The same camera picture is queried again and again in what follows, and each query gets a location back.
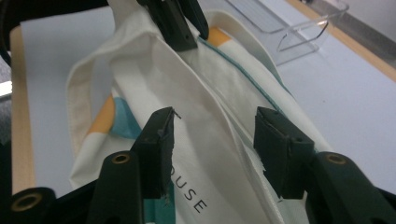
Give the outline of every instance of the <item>plastic container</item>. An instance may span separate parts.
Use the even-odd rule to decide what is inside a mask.
[[[309,20],[288,3],[292,1],[299,0],[215,0],[211,7],[235,15],[268,49],[276,65],[281,65],[317,51],[349,8],[339,0],[305,1],[318,14]]]

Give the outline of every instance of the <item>orange stripe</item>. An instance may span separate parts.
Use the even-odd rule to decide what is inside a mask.
[[[209,42],[211,45],[218,47],[225,42],[229,41],[231,38],[226,35],[224,32],[222,32],[218,27],[211,27],[209,29],[209,38],[207,39],[207,42]]]
[[[90,133],[108,133],[113,126],[114,115],[115,105],[113,96],[110,94],[99,111],[99,114],[96,116],[87,135]]]

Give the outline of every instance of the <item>tote bag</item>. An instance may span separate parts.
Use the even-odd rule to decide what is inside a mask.
[[[154,214],[147,222],[307,223],[304,202],[280,201],[262,174],[252,144],[257,106],[284,114],[317,150],[332,149],[253,35],[225,12],[206,12],[208,41],[190,25],[198,48],[174,52],[135,1],[109,4],[115,34],[77,63],[67,82],[73,187],[97,178],[107,155],[129,150],[151,113],[172,106],[181,116],[172,158],[175,208],[145,202],[145,214]],[[93,120],[91,84],[100,68],[111,71],[113,84]]]

